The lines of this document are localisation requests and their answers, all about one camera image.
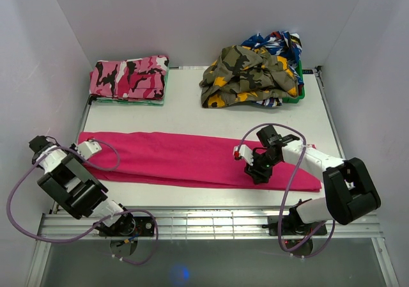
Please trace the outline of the magenta pink trousers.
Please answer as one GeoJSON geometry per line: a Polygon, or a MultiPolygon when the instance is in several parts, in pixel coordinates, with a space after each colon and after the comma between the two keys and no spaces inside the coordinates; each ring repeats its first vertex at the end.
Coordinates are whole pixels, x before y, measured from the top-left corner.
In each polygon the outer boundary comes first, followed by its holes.
{"type": "Polygon", "coordinates": [[[294,170],[280,163],[268,183],[256,185],[245,162],[233,158],[237,139],[162,132],[81,132],[79,142],[103,142],[90,158],[99,180],[209,189],[284,190],[294,170]]]}

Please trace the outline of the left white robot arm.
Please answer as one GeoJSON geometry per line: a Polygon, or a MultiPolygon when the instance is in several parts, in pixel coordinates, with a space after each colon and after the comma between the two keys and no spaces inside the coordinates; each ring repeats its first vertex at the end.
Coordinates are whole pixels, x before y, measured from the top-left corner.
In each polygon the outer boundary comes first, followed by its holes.
{"type": "Polygon", "coordinates": [[[73,144],[61,149],[49,136],[36,136],[29,142],[44,175],[37,181],[59,206],[75,219],[83,217],[108,217],[96,229],[103,236],[119,237],[135,233],[135,219],[125,208],[108,198],[108,188],[97,180],[84,166],[85,161],[102,151],[95,140],[73,144]]]}

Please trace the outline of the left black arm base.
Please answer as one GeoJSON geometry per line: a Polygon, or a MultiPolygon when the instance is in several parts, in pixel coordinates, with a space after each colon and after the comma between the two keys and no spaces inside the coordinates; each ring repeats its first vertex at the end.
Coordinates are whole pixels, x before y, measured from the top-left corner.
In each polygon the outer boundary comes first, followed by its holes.
{"type": "Polygon", "coordinates": [[[110,241],[111,252],[121,257],[129,257],[137,249],[139,237],[152,237],[154,227],[155,223],[151,217],[135,217],[128,213],[120,216],[111,226],[101,223],[96,229],[100,237],[122,238],[110,241]]]}

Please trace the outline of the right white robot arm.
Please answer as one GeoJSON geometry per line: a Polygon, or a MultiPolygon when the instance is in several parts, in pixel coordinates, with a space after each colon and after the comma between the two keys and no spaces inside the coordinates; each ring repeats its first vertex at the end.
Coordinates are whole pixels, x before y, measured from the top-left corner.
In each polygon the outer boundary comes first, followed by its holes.
{"type": "Polygon", "coordinates": [[[289,192],[296,173],[302,169],[319,180],[325,195],[318,199],[299,201],[289,209],[288,215],[279,214],[270,228],[278,233],[290,231],[303,234],[310,227],[334,221],[347,225],[381,206],[381,199],[364,162],[356,157],[343,159],[327,155],[309,146],[304,136],[296,130],[282,136],[275,125],[265,123],[255,127],[261,143],[261,152],[249,148],[243,141],[235,147],[235,160],[244,160],[245,173],[254,184],[268,183],[277,164],[293,164],[289,192]]]}

